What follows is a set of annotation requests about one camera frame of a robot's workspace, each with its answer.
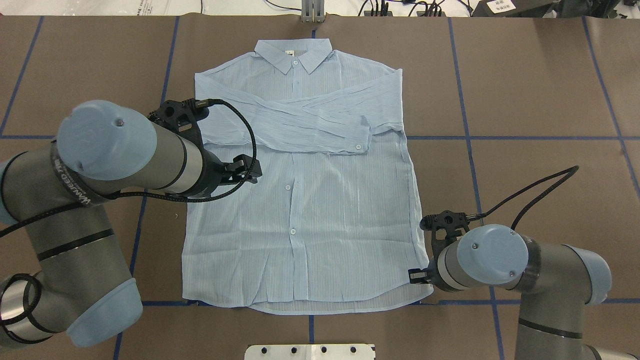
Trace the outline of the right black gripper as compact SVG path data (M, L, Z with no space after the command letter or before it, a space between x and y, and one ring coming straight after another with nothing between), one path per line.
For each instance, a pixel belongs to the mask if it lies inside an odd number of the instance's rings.
M438 259L436 257L429 260L429 265L425 269L413 268L407 271L409 283L415 285L430 284L442 290L442 278L438 270Z

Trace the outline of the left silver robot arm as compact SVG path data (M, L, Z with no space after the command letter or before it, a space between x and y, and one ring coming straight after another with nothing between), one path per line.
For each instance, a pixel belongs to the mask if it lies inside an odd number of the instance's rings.
M205 149L199 121L213 106L242 121L251 155L222 162ZM142 316L106 203L210 202L217 187L230 185L229 196L261 174L249 121L222 99L167 100L149 115L107 100L76 106L50 142L1 164L1 235L25 229L40 266L1 282L2 353L60 333L96 346Z

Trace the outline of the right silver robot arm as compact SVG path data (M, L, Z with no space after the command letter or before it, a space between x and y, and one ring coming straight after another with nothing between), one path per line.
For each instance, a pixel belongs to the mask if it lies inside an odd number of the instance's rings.
M425 269L409 269L412 284L446 292L494 286L520 295L517 360L637 360L584 340L585 311L600 305L613 277L594 251L544 243L489 224L446 244Z

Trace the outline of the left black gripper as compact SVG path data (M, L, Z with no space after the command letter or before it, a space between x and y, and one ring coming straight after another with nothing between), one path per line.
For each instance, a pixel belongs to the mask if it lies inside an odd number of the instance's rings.
M242 182L257 183L263 176L260 161L246 154L240 154L231 162L222 161L214 153L204 150L203 168L198 180L198 198L212 196L221 186L238 185Z

